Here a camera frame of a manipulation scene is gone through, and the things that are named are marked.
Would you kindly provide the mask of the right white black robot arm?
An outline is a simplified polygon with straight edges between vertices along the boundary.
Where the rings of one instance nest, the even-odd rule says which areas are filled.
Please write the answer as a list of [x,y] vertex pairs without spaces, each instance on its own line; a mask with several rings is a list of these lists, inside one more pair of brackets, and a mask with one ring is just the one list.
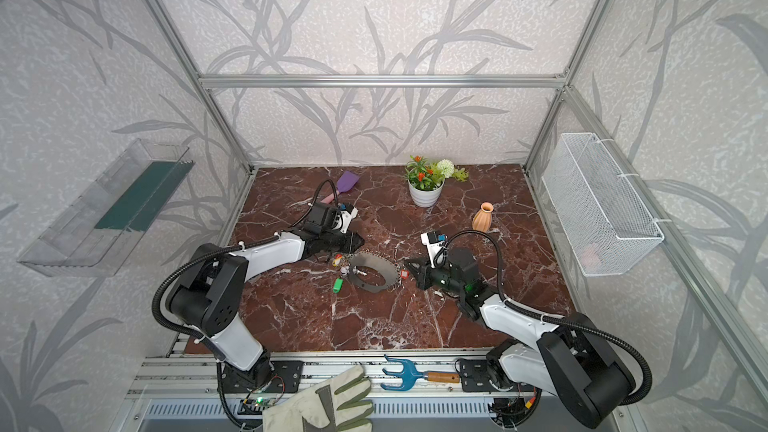
[[501,388],[525,383],[549,392],[591,429],[617,407],[649,394],[652,372],[637,349],[597,329],[584,314],[549,315],[501,297],[480,274],[470,250],[408,258],[404,266],[419,288],[448,293],[471,320],[507,335],[486,356]]

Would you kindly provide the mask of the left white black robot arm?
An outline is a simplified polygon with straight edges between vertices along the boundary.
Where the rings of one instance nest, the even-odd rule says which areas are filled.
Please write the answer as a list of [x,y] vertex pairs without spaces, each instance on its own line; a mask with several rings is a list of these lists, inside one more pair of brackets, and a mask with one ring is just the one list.
[[320,253],[350,254],[364,239],[350,229],[351,204],[313,204],[292,227],[245,245],[206,243],[158,287],[151,311],[162,327],[194,338],[230,367],[252,372],[268,353],[239,317],[245,284]]

